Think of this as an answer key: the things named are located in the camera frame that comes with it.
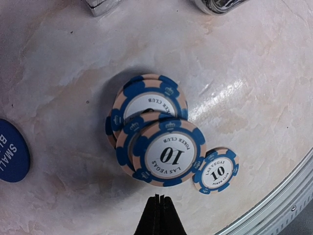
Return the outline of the blue round button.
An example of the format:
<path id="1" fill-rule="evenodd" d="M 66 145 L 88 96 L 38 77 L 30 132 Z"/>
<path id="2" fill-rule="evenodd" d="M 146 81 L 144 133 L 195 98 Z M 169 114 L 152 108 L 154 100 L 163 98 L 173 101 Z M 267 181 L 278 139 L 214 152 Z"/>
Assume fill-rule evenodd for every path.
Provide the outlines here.
<path id="1" fill-rule="evenodd" d="M 0 120 L 0 178 L 16 183 L 30 170 L 30 152 L 20 131 L 9 121 Z"/>

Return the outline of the aluminium poker chip case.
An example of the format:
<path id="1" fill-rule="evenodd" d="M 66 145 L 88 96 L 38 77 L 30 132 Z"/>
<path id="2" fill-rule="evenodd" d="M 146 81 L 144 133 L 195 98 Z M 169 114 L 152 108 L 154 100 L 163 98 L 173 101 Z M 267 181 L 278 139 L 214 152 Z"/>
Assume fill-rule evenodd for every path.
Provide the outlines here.
<path id="1" fill-rule="evenodd" d="M 85 0 L 86 4 L 93 16 L 98 17 L 108 14 L 123 0 Z M 191 6 L 207 15 L 224 15 L 229 11 L 246 3 L 245 0 L 133 0 L 132 3 L 139 5 L 147 5 L 154 12 L 160 8 L 170 8 L 172 6 L 186 5 Z"/>

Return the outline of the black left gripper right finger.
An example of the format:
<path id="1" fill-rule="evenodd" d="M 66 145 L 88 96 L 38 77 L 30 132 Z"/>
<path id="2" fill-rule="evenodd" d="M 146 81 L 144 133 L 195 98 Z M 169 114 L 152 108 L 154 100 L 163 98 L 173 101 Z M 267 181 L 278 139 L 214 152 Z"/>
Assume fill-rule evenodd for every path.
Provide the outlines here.
<path id="1" fill-rule="evenodd" d="M 186 235 L 180 217 L 172 199 L 169 196 L 160 196 L 157 210 L 158 235 Z"/>

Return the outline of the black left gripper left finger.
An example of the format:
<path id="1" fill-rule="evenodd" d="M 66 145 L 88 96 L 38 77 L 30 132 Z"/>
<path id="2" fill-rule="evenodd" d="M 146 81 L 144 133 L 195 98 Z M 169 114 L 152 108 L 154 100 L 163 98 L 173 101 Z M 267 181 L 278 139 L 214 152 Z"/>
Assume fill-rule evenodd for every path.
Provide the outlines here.
<path id="1" fill-rule="evenodd" d="M 134 233 L 135 235 L 159 234 L 159 195 L 149 197 Z"/>

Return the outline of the single black white chip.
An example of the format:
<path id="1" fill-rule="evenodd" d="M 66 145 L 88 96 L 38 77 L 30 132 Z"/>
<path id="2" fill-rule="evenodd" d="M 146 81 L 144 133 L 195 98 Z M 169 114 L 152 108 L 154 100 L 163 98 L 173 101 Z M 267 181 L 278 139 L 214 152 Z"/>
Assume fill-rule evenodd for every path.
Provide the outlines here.
<path id="1" fill-rule="evenodd" d="M 207 151 L 193 183 L 202 194 L 218 193 L 230 186 L 239 171 L 239 157 L 229 148 L 217 147 Z"/>

